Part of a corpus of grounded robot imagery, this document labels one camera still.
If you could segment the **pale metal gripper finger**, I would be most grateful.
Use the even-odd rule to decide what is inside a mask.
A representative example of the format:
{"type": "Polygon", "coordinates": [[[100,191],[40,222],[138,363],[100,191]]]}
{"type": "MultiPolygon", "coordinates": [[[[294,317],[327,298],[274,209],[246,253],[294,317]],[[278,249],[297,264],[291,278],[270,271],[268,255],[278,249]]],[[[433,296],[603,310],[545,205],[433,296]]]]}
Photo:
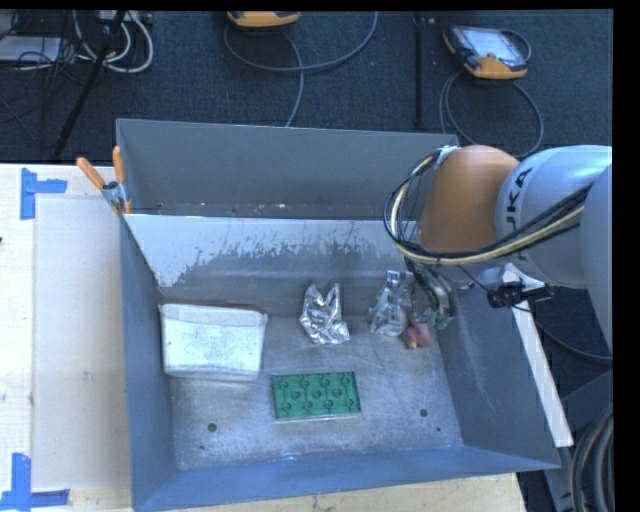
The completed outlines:
{"type": "Polygon", "coordinates": [[[382,294],[368,310],[369,332],[388,337],[400,336],[408,326],[405,310],[382,294]]]}
{"type": "Polygon", "coordinates": [[[412,272],[387,270],[385,275],[388,303],[411,303],[415,278],[412,272]]]}

